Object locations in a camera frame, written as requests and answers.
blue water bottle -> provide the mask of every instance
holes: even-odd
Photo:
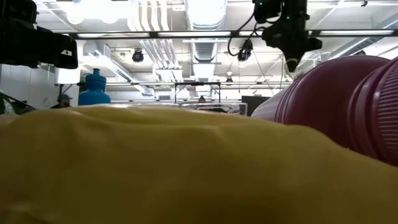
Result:
[[[94,68],[93,74],[86,76],[87,91],[80,93],[79,106],[111,103],[111,97],[105,94],[106,78],[100,75],[100,70]]]

person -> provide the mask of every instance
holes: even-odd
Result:
[[[201,96],[198,100],[198,103],[206,103],[206,99],[203,96]]]
[[[70,107],[70,100],[72,100],[73,98],[66,95],[66,94],[61,94],[58,97],[58,104],[55,106],[52,106],[51,109],[59,109],[59,108],[67,108]]]
[[[398,168],[312,128],[218,113],[0,118],[0,183],[8,224],[398,223]]]

yellow cloth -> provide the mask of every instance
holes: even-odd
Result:
[[[149,108],[0,124],[0,223],[398,223],[398,171],[310,128]]]

black cable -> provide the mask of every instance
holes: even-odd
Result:
[[[240,31],[241,29],[243,29],[253,19],[253,17],[254,17],[254,13],[251,14],[250,18],[239,29],[237,29],[236,31]],[[230,54],[230,56],[234,56],[235,57],[235,56],[238,55],[238,53],[232,54],[232,52],[231,52],[231,41],[232,41],[232,38],[233,37],[229,38],[227,49],[228,49],[228,53]]]

ceiling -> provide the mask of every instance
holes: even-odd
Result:
[[[39,26],[51,29],[54,32],[111,32],[111,31],[131,31],[127,26],[127,16],[132,12],[128,11],[127,1],[112,2],[112,10],[117,12],[120,17],[114,24],[106,24],[100,19],[85,19],[78,25],[68,22],[67,11],[73,5],[71,1],[56,0],[35,0],[38,5],[40,15],[37,18]],[[252,14],[253,4],[251,0],[229,0],[226,10],[225,30],[236,30]],[[361,7],[363,1],[328,1],[328,0],[308,0],[308,13],[311,19],[307,22],[307,29],[382,29],[389,21],[398,20],[398,1],[368,1],[366,7]],[[187,30],[183,0],[167,1],[167,20],[170,30]],[[251,30],[255,21],[251,21],[245,29]],[[317,54],[334,52],[342,47],[349,47],[355,38],[346,37],[324,37],[322,50],[307,54],[304,59],[303,67],[313,66]],[[240,48],[243,39],[235,38],[232,40],[232,51]],[[245,67],[239,67],[235,57],[229,56],[227,44],[220,44],[216,62],[221,64],[215,66],[215,79],[224,82],[227,72],[232,72],[232,77],[241,82],[253,81],[291,81],[285,78],[283,69],[282,53],[279,49],[267,47],[261,39],[253,39],[254,53],[247,61]],[[122,65],[128,72],[139,79],[150,82],[152,80],[152,64],[149,57],[144,55],[144,61],[134,63],[131,59],[134,49],[142,48],[139,40],[96,40],[98,45],[107,45],[112,53],[111,57]],[[192,55],[189,44],[183,43],[182,39],[174,39],[173,45],[179,64],[183,69],[183,77],[192,77]],[[398,51],[394,50],[398,46],[396,38],[385,38],[382,41],[371,45],[365,49],[370,55],[386,55],[386,57],[398,56]],[[86,73],[93,67],[100,67],[100,63],[85,62],[82,73]],[[110,80],[116,82],[118,78],[110,70],[103,68],[102,74]]]

